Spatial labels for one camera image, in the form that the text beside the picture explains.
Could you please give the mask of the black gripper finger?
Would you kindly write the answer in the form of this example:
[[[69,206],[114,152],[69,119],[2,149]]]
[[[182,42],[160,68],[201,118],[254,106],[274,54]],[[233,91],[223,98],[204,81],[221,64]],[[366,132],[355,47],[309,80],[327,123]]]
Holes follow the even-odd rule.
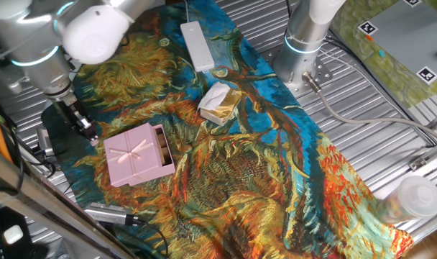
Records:
[[[96,128],[94,127],[93,122],[80,113],[78,113],[78,125],[80,134],[88,141],[94,141],[98,139]]]
[[[91,146],[98,144],[98,135],[93,121],[75,121],[73,123],[73,129],[82,137],[84,137]]]

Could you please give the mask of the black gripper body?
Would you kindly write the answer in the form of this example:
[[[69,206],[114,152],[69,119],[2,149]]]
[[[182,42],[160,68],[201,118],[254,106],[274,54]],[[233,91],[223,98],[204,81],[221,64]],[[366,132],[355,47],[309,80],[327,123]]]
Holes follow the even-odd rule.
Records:
[[[83,105],[78,101],[58,101],[54,103],[57,112],[63,117],[63,119],[75,129],[84,129],[85,124],[83,119],[85,118],[85,109]]]

